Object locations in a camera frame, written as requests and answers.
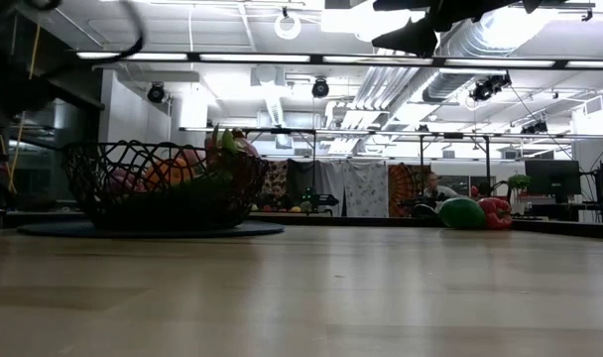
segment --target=round rug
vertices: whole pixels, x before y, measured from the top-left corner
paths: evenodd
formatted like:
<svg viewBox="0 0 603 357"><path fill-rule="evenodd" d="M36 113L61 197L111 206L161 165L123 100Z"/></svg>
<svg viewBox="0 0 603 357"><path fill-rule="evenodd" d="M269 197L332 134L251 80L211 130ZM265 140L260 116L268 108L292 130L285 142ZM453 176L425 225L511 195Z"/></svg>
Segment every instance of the round rug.
<svg viewBox="0 0 603 357"><path fill-rule="evenodd" d="M229 229L189 232L136 232L100 230L94 228L91 222L82 221L28 224L17 228L17 231L33 236L63 238L229 238L282 233L284 232L284 226L274 223L245 221Z"/></svg>

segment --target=green plant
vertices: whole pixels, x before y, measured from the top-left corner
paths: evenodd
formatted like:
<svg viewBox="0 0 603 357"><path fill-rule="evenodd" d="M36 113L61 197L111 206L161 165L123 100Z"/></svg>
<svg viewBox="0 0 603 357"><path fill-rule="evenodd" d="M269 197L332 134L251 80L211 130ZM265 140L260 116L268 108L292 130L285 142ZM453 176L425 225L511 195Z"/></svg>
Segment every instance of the green plant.
<svg viewBox="0 0 603 357"><path fill-rule="evenodd" d="M524 190L531 184L531 177L526 175L513 175L509 178L508 185L511 189Z"/></svg>

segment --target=person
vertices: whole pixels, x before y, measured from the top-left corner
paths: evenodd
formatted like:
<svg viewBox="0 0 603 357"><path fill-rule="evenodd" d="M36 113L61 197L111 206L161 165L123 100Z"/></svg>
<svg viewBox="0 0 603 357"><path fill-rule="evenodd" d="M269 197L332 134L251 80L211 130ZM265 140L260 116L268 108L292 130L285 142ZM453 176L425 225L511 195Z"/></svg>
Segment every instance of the person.
<svg viewBox="0 0 603 357"><path fill-rule="evenodd" d="M282 186L278 183L273 184L271 187L271 194L268 194L264 199L264 205L271 206L271 209L276 210L290 210L293 208L293 200L288 196Z"/></svg>
<svg viewBox="0 0 603 357"><path fill-rule="evenodd" d="M438 175L436 173L429 173L425 178L425 189L423 192L423 197L429 199L435 199L437 201L443 201L449 198L454 198L460 196L453 189L438 184Z"/></svg>

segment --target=wire basket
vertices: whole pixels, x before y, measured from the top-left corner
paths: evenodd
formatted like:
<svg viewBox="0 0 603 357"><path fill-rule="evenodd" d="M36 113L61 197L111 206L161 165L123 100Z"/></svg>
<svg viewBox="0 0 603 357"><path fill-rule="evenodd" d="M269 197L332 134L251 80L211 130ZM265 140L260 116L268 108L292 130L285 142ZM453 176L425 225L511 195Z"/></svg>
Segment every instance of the wire basket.
<svg viewBox="0 0 603 357"><path fill-rule="evenodd" d="M70 144L63 168L79 207L107 230L231 228L248 216L268 163L172 143Z"/></svg>

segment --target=computer monitor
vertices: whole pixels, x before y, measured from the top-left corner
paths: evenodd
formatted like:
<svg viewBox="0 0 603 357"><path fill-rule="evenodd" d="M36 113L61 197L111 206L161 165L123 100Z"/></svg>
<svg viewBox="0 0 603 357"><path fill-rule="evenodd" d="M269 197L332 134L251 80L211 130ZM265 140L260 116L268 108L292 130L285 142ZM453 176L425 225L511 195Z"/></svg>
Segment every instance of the computer monitor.
<svg viewBox="0 0 603 357"><path fill-rule="evenodd" d="M553 195L556 203L568 203L569 195L581 194L577 161L528 160L525 161L525 169L531 178L530 195Z"/></svg>

